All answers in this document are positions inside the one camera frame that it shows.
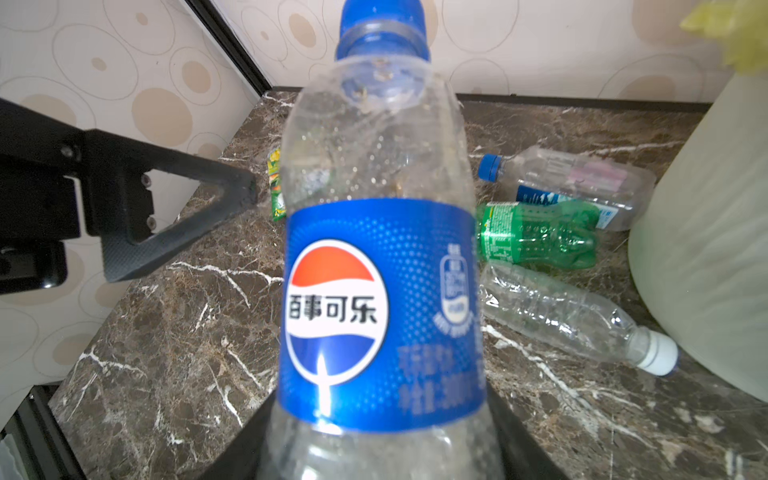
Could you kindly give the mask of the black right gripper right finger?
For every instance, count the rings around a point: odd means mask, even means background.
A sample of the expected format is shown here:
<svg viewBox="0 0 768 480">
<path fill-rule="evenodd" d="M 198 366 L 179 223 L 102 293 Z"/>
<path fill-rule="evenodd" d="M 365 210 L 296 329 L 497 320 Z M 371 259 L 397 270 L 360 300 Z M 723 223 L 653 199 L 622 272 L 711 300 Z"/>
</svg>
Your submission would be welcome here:
<svg viewBox="0 0 768 480">
<path fill-rule="evenodd" d="M 568 480 L 496 390 L 487 387 L 488 406 L 507 480 Z"/>
</svg>

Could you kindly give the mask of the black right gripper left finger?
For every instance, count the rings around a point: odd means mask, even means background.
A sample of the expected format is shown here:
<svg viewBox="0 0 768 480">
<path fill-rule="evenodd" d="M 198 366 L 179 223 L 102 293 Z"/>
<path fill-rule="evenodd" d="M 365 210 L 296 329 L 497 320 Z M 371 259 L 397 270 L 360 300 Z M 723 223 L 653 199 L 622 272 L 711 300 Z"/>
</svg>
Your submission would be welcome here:
<svg viewBox="0 0 768 480">
<path fill-rule="evenodd" d="M 200 480 L 257 478 L 276 397 L 277 391 L 273 390 L 224 452 L 199 476 Z"/>
</svg>

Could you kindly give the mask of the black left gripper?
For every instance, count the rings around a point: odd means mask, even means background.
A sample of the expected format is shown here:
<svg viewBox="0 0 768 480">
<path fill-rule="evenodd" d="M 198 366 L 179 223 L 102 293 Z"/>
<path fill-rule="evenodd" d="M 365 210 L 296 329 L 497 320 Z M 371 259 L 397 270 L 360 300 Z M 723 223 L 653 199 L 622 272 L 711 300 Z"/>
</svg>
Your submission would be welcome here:
<svg viewBox="0 0 768 480">
<path fill-rule="evenodd" d="M 110 283 L 141 278 L 257 203 L 247 169 L 100 130 L 80 130 L 1 101 L 1 292 L 62 285 L 64 242 L 86 226 Z"/>
</svg>

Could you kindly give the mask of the clear bottle white cap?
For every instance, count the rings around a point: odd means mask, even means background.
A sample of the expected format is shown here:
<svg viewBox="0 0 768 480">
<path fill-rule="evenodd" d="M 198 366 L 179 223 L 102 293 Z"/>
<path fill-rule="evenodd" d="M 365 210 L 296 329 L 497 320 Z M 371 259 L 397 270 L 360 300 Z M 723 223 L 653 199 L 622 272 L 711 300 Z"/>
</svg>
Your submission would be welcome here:
<svg viewBox="0 0 768 480">
<path fill-rule="evenodd" d="M 480 277 L 483 313 L 528 338 L 601 363 L 670 374 L 679 349 L 638 325 L 611 300 L 519 265 L 487 263 Z"/>
</svg>

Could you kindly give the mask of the clear Pepsi bottle blue label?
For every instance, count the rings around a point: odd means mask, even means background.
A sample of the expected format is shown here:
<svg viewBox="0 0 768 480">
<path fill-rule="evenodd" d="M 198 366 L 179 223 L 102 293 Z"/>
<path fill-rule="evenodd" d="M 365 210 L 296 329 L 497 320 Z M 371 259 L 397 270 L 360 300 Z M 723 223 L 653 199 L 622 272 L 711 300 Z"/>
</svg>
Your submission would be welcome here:
<svg viewBox="0 0 768 480">
<path fill-rule="evenodd" d="M 500 479 L 463 117 L 418 1 L 348 1 L 282 135 L 276 401 L 260 479 Z"/>
</svg>

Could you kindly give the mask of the green bottle yellow cap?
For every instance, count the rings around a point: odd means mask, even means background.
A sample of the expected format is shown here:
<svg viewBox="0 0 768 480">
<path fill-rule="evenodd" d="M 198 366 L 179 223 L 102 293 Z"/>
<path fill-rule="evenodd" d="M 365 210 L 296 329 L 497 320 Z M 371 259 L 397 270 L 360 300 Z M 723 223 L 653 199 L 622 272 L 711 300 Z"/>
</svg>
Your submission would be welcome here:
<svg viewBox="0 0 768 480">
<path fill-rule="evenodd" d="M 597 263 L 600 211 L 582 202 L 489 202 L 476 207 L 479 258 L 566 270 Z"/>
</svg>

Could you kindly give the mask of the clear bottle blue cap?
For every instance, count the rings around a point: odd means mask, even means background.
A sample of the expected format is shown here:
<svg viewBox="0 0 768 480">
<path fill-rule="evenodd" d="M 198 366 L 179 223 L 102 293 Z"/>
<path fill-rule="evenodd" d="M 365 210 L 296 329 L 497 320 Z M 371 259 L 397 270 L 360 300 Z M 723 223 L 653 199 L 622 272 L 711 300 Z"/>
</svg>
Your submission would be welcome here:
<svg viewBox="0 0 768 480">
<path fill-rule="evenodd" d="M 627 231 L 646 211 L 656 175 L 608 159 L 529 147 L 511 156 L 486 154 L 478 178 L 499 183 L 522 203 L 554 205 L 580 200 L 600 210 L 597 227 Z"/>
</svg>

